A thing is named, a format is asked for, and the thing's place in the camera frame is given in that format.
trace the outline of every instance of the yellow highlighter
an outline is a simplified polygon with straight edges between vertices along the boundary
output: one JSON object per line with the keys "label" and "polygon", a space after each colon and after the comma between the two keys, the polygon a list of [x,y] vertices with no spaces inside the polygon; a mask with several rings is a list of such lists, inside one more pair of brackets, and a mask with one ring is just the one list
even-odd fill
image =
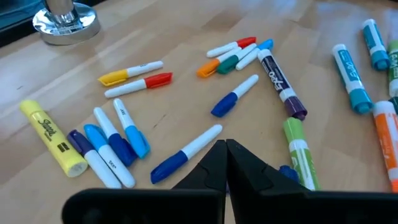
{"label": "yellow highlighter", "polygon": [[68,177],[77,177],[87,169],[87,161],[67,141],[47,113],[34,100],[24,100],[19,108]]}
{"label": "yellow highlighter", "polygon": [[146,63],[138,65],[135,67],[119,70],[116,72],[111,72],[106,75],[101,76],[98,81],[100,81],[104,86],[111,86],[121,82],[126,81],[130,77],[135,77],[146,72],[150,72],[163,67],[162,61]]}

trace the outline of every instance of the purple expo marker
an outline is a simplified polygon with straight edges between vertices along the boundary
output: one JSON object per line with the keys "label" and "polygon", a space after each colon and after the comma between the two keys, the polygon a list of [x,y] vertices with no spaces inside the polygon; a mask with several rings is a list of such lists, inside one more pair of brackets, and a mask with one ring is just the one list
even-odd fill
{"label": "purple expo marker", "polygon": [[296,93],[276,63],[271,51],[263,49],[258,53],[257,57],[273,82],[279,98],[284,102],[289,116],[303,121],[308,112],[299,98],[297,98]]}

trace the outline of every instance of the wooden tabletop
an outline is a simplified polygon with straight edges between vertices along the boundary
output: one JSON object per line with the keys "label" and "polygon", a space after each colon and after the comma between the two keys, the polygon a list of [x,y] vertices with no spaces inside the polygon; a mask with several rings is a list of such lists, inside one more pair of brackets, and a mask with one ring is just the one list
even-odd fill
{"label": "wooden tabletop", "polygon": [[[225,76],[195,74],[209,61],[207,50],[251,35],[257,42],[274,39],[273,54],[308,109],[303,125],[322,189],[390,191],[373,117],[350,108],[331,48],[346,44],[370,97],[388,100],[387,75],[371,68],[361,24],[375,19],[386,42],[396,8],[389,1],[360,0],[108,0],[95,7],[101,32],[84,43],[54,47],[32,34],[1,48],[1,223],[60,223],[69,196],[103,187],[92,170],[66,177],[19,103],[37,100],[64,134],[96,124],[93,108],[100,106],[123,133],[97,78],[155,60],[164,68],[137,78],[173,72],[173,83],[121,97],[152,146],[147,158],[130,167],[135,188],[173,187],[214,142],[157,185],[150,182],[151,170],[216,123],[224,127],[218,139],[233,138],[276,168],[291,164],[282,129],[288,115],[257,60]],[[210,114],[255,73],[258,83],[230,114]],[[228,208],[226,222],[233,223]]]}

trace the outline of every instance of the green marker cap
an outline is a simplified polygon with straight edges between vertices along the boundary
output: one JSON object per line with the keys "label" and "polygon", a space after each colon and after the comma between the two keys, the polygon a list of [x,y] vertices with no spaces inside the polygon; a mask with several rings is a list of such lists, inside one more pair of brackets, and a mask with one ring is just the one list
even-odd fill
{"label": "green marker cap", "polygon": [[296,139],[303,139],[305,141],[303,123],[297,118],[288,118],[284,122],[284,131],[288,142]]}
{"label": "green marker cap", "polygon": [[238,56],[232,55],[217,67],[217,72],[226,75],[230,71],[234,70],[238,62],[239,62]]}
{"label": "green marker cap", "polygon": [[397,50],[398,49],[398,40],[392,40],[388,44],[388,51]]}
{"label": "green marker cap", "polygon": [[396,113],[398,113],[398,97],[394,96],[388,101],[394,105],[394,109],[396,110]]}

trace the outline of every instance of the red marker cap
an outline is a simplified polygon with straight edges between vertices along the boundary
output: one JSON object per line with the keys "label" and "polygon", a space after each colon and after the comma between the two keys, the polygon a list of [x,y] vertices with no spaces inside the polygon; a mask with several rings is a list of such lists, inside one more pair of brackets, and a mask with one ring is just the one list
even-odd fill
{"label": "red marker cap", "polygon": [[256,43],[256,37],[246,37],[246,38],[237,40],[236,43],[238,43],[238,46],[240,46],[243,49],[243,48],[247,47],[248,45]]}
{"label": "red marker cap", "polygon": [[162,85],[167,85],[172,82],[173,73],[160,73],[158,75],[154,75],[148,78],[145,78],[145,84],[147,88],[156,88]]}

